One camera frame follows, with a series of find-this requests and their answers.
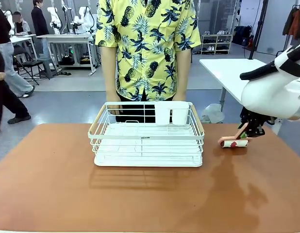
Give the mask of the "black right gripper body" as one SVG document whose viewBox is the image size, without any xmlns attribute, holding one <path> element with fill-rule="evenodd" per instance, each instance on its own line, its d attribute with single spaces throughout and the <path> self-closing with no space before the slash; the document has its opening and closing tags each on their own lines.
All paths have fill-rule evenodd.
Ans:
<svg viewBox="0 0 300 233">
<path fill-rule="evenodd" d="M 243 108 L 240 113 L 241 125 L 242 127 L 245 123 L 248 123 L 251 126 L 258 127 L 263 126 L 264 124 L 264 115 L 252 112 L 246 108 Z"/>
</svg>

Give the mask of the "person's right hand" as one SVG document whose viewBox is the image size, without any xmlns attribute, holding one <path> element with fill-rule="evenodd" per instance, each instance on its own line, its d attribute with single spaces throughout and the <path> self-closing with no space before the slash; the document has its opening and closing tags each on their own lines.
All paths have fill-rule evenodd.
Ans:
<svg viewBox="0 0 300 233">
<path fill-rule="evenodd" d="M 118 95 L 115 96 L 107 96 L 107 102 L 121 102 L 120 97 Z M 122 106 L 119 104 L 110 104 L 108 106 L 109 112 L 115 116 L 120 115 L 120 112 L 122 110 Z"/>
</svg>

